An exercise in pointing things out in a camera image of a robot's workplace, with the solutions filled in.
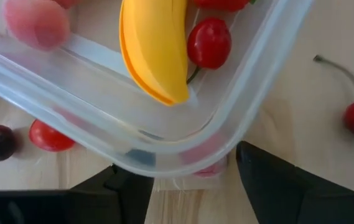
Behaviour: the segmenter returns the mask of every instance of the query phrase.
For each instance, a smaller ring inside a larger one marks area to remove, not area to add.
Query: wooden surface
[[[354,1],[315,1],[245,139],[354,190],[354,137],[340,122],[345,107],[354,101],[354,89],[335,70],[312,62],[315,54],[354,72]],[[0,100],[0,123],[26,137],[31,121]],[[155,191],[147,224],[257,223],[231,158],[222,188]],[[27,142],[20,154],[0,163],[0,189],[67,188],[108,164],[86,149],[50,154]]]

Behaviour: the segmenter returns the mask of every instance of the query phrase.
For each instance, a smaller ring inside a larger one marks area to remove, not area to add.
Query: plastic container
[[[45,53],[0,34],[0,96],[131,172],[192,174],[225,157],[245,134],[311,3],[257,0],[236,14],[189,6],[187,34],[201,18],[220,16],[233,51],[221,69],[192,83],[183,105],[164,106],[130,79],[117,39],[120,0],[111,0],[110,11],[91,12],[110,15],[107,22],[87,24],[116,37],[108,44],[77,35],[78,27],[64,48]]]

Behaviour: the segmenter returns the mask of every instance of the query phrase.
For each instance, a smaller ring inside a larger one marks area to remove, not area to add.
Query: toy peach
[[[11,34],[35,49],[56,49],[70,35],[66,10],[55,1],[6,0],[4,17]]]

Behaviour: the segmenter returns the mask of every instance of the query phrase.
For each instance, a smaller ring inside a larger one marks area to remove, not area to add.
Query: toy tomato
[[[225,21],[209,17],[193,28],[187,47],[189,59],[197,66],[218,69],[231,52],[232,37]]]
[[[195,0],[198,7],[235,12],[243,9],[250,0]]]
[[[34,145],[50,152],[60,152],[70,149],[75,143],[75,141],[71,140],[66,135],[38,119],[35,120],[30,127],[29,138]]]

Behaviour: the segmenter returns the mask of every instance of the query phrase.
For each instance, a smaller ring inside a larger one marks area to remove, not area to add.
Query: toy banana
[[[123,0],[121,53],[134,81],[161,103],[189,99],[185,41],[187,0]]]

